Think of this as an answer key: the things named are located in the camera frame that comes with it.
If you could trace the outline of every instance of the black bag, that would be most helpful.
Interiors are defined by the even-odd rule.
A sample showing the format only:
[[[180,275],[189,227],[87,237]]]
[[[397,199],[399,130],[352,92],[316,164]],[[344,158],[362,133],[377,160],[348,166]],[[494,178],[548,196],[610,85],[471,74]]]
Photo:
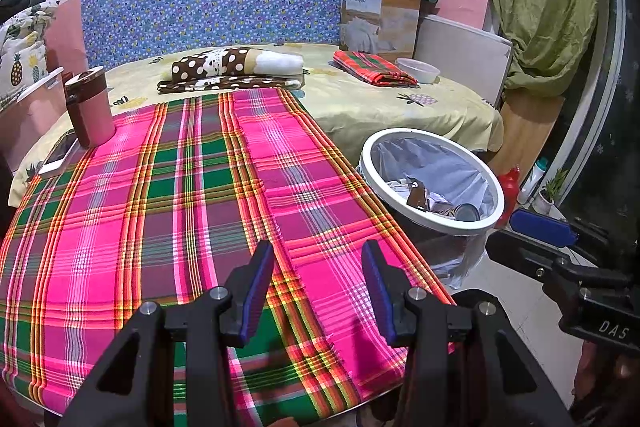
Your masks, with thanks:
[[[0,24],[5,23],[15,14],[29,6],[34,6],[46,0],[0,0]]]

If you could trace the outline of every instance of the white plastic container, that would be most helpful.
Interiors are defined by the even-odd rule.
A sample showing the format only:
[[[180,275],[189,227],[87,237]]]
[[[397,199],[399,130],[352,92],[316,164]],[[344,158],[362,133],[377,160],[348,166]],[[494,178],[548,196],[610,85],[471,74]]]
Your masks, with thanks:
[[[433,84],[436,77],[440,74],[438,68],[434,68],[426,62],[420,60],[413,60],[412,58],[398,58],[396,59],[396,66],[405,73],[409,73],[421,84]]]
[[[489,229],[504,209],[504,195],[489,167],[442,136],[416,129],[386,129],[364,144],[358,170],[386,204],[436,276],[457,289],[481,259]],[[387,182],[407,176],[453,205],[471,203],[478,221],[457,221],[406,204]]]
[[[531,169],[529,176],[522,184],[520,188],[520,193],[516,198],[519,204],[525,204],[529,201],[529,198],[533,194],[533,191],[536,189],[538,182],[542,179],[542,176],[545,175],[547,167],[546,158],[540,158]]]

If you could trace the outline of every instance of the plaid tablecloth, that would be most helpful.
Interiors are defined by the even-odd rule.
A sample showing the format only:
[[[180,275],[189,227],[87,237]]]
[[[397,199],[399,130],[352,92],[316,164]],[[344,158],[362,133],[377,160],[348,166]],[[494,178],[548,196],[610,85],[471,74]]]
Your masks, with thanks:
[[[242,425],[331,416],[398,384],[405,353],[379,336],[364,240],[449,296],[334,145],[279,89],[116,117],[105,145],[31,182],[0,250],[0,367],[62,413],[140,302],[191,301],[269,239],[276,267],[257,334],[229,349]],[[175,412],[184,425],[184,357]]]
[[[334,63],[356,78],[374,86],[406,87],[418,84],[409,73],[378,55],[338,50],[334,53]]]

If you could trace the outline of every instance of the trash bin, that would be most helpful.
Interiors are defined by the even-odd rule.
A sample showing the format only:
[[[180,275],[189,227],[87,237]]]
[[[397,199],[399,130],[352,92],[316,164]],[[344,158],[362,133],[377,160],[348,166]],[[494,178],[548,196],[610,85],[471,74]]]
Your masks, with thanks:
[[[395,128],[366,140],[358,170],[436,276],[458,289],[481,259],[489,230],[504,207],[502,189],[484,163],[449,139],[427,131]],[[457,221],[406,204],[387,182],[420,180],[453,205],[473,204],[478,221]]]

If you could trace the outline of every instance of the folded red plaid cloth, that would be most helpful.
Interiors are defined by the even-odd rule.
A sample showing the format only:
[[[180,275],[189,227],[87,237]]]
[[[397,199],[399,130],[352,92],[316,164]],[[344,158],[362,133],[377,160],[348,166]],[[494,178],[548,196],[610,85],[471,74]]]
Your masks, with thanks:
[[[334,62],[348,73],[373,86],[412,87],[418,84],[410,74],[377,55],[338,50],[334,53]]]

